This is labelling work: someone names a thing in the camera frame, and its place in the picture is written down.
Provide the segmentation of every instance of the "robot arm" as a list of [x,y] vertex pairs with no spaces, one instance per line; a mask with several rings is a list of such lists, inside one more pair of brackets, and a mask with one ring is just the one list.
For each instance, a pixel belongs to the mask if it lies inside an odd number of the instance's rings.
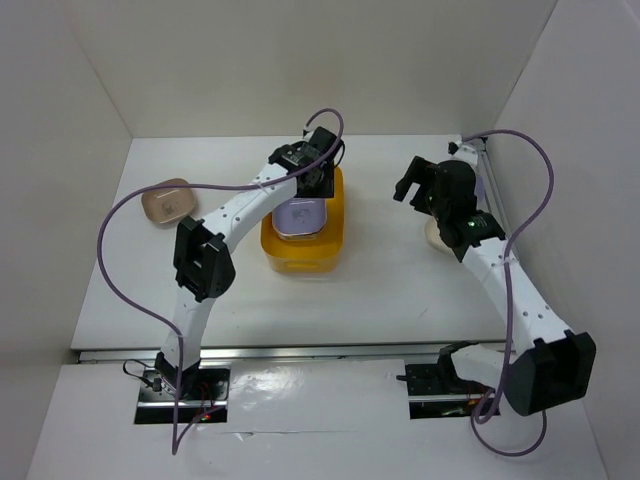
[[[469,156],[471,147],[464,148]],[[588,333],[576,335],[551,310],[513,255],[503,258],[505,233],[491,214],[477,209],[473,162],[459,158],[458,154],[434,164],[415,157],[396,185],[394,199],[404,200],[411,185],[419,184],[410,204],[435,218],[440,238],[482,284],[505,323],[504,263],[509,263],[516,358],[507,371],[505,396],[513,409],[530,415],[582,398],[595,358],[593,340]],[[454,370],[445,377],[472,380],[494,389],[500,381],[501,353],[462,342],[443,349],[440,355],[439,364]]]
[[[255,177],[258,188],[237,194],[200,220],[186,217],[178,225],[173,259],[178,292],[173,323],[182,332],[184,343],[181,394],[189,391],[197,376],[211,309],[235,279],[231,254],[253,227],[285,201],[295,196],[333,196],[333,159],[343,145],[340,140],[338,148],[331,150],[336,140],[334,134],[319,127],[302,141],[280,147]],[[271,184],[327,154],[325,161],[302,176]],[[170,386],[175,385],[179,353],[178,336],[172,330],[155,361],[155,368]]]

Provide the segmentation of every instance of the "black cable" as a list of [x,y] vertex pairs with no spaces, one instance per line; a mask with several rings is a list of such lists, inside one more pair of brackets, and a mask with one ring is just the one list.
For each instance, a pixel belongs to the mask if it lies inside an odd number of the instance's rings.
[[142,383],[144,383],[147,387],[153,388],[153,382],[151,380],[149,380],[148,378],[144,378],[143,376],[140,376],[140,375],[135,375],[134,373],[131,373],[129,370],[127,370],[127,363],[129,362],[139,363],[140,365],[142,365],[143,367],[149,370],[155,370],[155,368],[150,367],[146,363],[141,362],[140,360],[136,360],[135,358],[130,358],[129,360],[125,360],[124,363],[122,364],[122,371],[125,373],[125,375],[129,375],[130,377],[137,378]]

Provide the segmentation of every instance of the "white table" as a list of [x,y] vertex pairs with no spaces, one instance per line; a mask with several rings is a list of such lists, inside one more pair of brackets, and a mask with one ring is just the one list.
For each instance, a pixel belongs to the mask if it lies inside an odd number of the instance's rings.
[[[329,378],[340,385],[329,392],[327,402],[316,391],[325,376],[311,372],[298,388],[286,375],[276,378],[278,370],[262,363],[271,384],[282,386],[263,392],[263,414],[257,420],[268,422],[268,431],[250,423],[256,420],[250,415],[253,399],[233,400],[232,367],[229,423],[196,427],[176,457],[170,453],[170,425],[133,424],[139,382],[125,376],[120,365],[64,366],[28,478],[607,478],[581,402],[549,411],[547,437],[536,452],[525,458],[501,458],[478,443],[468,418],[409,420],[406,388],[387,374],[388,365],[385,361],[380,367],[367,366],[365,375],[344,361],[324,364],[320,373],[332,369]],[[283,395],[295,398],[294,413],[278,408]],[[384,403],[378,401],[381,396]],[[306,416],[296,415],[301,411]],[[530,445],[540,432],[540,415],[523,418],[503,413],[482,427],[487,441],[507,450]],[[301,422],[300,428],[291,431],[290,422]]]
[[[504,325],[475,279],[455,259],[427,247],[427,217],[392,200],[414,155],[447,158],[454,136],[353,136],[345,139],[345,243],[338,268],[318,277],[270,269],[259,228],[233,259],[237,278],[216,303],[203,346],[449,342],[504,338]],[[136,139],[116,200],[173,177],[189,182],[251,180],[288,137]],[[195,216],[230,193],[199,191]],[[113,219],[105,259],[133,299],[171,315],[174,228],[158,228],[134,199]],[[72,348],[157,348],[167,329],[131,309],[94,268]]]

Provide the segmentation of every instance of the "purple lid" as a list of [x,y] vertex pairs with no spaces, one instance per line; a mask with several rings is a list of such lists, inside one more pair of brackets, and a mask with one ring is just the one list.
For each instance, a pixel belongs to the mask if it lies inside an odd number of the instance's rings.
[[324,198],[292,198],[273,211],[273,228],[282,236],[317,233],[326,221]]

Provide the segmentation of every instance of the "white enclosure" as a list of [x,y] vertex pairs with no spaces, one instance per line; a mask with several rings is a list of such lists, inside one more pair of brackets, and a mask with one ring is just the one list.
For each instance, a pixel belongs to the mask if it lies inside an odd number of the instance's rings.
[[[443,476],[639,478],[640,430],[628,409],[640,394],[633,381],[640,368],[633,344],[640,338],[634,288],[640,264],[632,256],[640,233],[634,210],[640,204],[639,18],[637,0],[2,2],[0,477],[134,478],[148,473],[145,459],[158,455],[165,462],[155,464],[158,473],[176,478],[221,472],[284,477],[287,452],[298,448],[300,463],[289,467],[307,467],[317,478],[326,472],[302,453],[307,449],[326,454],[335,478],[388,478],[401,474],[401,466],[417,476],[437,462],[455,464],[454,470],[433,470]],[[584,410],[575,402],[550,412],[555,426],[531,459],[497,458],[475,443],[466,422],[445,420],[433,429],[396,424],[385,437],[352,426],[338,443],[331,432],[300,441],[282,435],[275,443],[260,437],[243,443],[246,448],[203,428],[185,440],[186,456],[171,462],[167,426],[131,425],[135,382],[113,365],[68,365],[82,350],[157,349],[166,333],[116,303],[94,269],[97,229],[114,199],[172,175],[242,183],[283,141],[264,136],[298,135],[324,106],[339,109],[354,135],[344,165],[353,195],[348,261],[316,286],[336,299],[327,306],[330,320],[316,328],[319,309],[306,314],[289,301],[287,294],[313,302],[311,287],[275,277],[253,232],[237,252],[248,296],[236,291],[221,301],[226,323],[218,330],[210,325],[206,343],[503,339],[490,302],[453,260],[424,253],[424,219],[406,205],[395,209],[390,189],[413,155],[441,160],[447,141],[460,134],[520,129],[548,150],[556,169],[555,196],[518,243],[520,260],[554,309],[574,330],[589,331],[598,346]],[[488,153],[503,220],[517,226],[542,197],[544,168],[517,140],[492,139]],[[201,197],[209,208],[227,198]],[[128,293],[168,313],[170,258],[162,266],[155,262],[171,232],[138,223],[136,207],[114,222],[108,261]],[[378,223],[377,212],[381,221],[390,215],[394,221]],[[361,245],[362,255],[384,255],[394,230],[403,227],[405,241],[393,250],[393,261],[357,256]],[[127,276],[141,244],[147,248],[140,258],[149,263],[144,285],[136,285]],[[125,245],[131,251],[118,256]],[[432,267],[424,298],[414,257]],[[409,273],[403,277],[400,267]],[[149,287],[152,280],[157,291]],[[287,302],[255,294],[260,282]],[[383,297],[384,291],[391,294]],[[459,291],[467,294],[464,301],[447,296]],[[377,296],[370,314],[364,305],[359,309],[367,295]],[[431,306],[422,307],[423,300]],[[476,323],[467,318],[471,303],[479,305]],[[389,326],[385,319],[394,314]],[[262,323],[269,328],[260,330]],[[92,408],[83,399],[87,388]],[[92,419],[94,408],[105,415]],[[524,437],[538,428],[535,421],[528,425]],[[104,436],[92,443],[96,431]],[[443,438],[459,446],[460,456],[442,448]],[[219,471],[192,461],[209,448],[227,452]],[[356,454],[347,458],[344,452],[352,450]],[[239,455],[250,461],[234,470]],[[362,467],[371,455],[376,461]],[[416,458],[424,463],[408,468]],[[269,465],[272,459],[279,466]],[[566,470],[563,460],[571,465]]]

